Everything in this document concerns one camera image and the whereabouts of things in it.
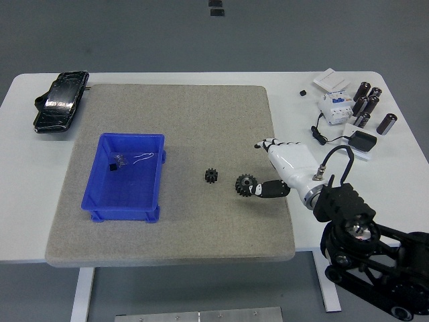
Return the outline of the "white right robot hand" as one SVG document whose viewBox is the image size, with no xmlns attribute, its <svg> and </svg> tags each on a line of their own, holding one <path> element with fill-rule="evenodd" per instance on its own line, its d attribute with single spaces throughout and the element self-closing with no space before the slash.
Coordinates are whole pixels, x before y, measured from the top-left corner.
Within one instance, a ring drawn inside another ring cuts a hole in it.
<svg viewBox="0 0 429 322">
<path fill-rule="evenodd" d="M 317 163 L 307 145 L 268 138 L 256 143 L 255 147 L 267 152 L 280 179 L 253 184 L 249 192 L 261 198 L 276 198 L 284 197 L 290 189 L 295 189 L 303 205 L 312 210 L 326 183 L 323 178 L 326 167 Z"/>
</svg>

